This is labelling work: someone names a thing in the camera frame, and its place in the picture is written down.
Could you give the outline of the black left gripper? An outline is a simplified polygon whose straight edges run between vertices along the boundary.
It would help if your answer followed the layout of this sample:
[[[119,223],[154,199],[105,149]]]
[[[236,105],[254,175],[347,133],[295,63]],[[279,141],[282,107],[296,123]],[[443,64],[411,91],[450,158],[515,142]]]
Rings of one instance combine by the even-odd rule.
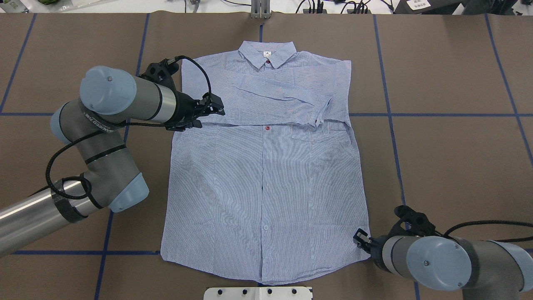
[[[166,122],[168,131],[183,132],[190,128],[202,128],[200,117],[212,114],[225,115],[221,98],[211,92],[205,93],[200,100],[189,95],[177,93],[175,112]]]

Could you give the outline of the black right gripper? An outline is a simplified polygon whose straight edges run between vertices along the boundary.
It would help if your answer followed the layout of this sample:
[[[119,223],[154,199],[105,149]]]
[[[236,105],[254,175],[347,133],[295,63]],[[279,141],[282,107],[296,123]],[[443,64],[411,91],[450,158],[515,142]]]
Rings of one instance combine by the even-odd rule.
[[[358,228],[353,236],[353,240],[359,249],[371,255],[372,260],[382,260],[385,235],[371,237],[365,230]]]

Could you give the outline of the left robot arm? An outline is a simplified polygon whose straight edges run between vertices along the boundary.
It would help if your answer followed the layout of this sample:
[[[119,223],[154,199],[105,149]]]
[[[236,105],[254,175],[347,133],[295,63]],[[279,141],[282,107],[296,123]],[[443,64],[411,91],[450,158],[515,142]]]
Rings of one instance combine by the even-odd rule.
[[[175,87],[175,61],[152,63],[139,76],[96,66],[87,71],[77,100],[51,117],[52,133],[64,143],[45,169],[46,186],[1,210],[1,256],[85,220],[108,207],[121,212],[143,201],[149,188],[120,129],[201,128],[199,118],[224,115],[221,98],[194,99]]]

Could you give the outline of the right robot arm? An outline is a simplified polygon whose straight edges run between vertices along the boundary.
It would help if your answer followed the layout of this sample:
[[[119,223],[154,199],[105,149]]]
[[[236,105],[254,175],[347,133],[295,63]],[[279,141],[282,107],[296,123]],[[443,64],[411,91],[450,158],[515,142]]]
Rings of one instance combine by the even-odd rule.
[[[533,260],[518,245],[495,240],[383,235],[362,229],[354,243],[385,272],[465,300],[518,300],[532,290]]]

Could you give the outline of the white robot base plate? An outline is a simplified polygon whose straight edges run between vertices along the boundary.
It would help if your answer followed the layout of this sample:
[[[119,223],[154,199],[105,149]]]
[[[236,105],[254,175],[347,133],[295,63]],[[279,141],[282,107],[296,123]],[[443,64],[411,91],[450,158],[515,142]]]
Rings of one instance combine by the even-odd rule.
[[[220,287],[208,288],[204,300],[313,300],[311,287]]]

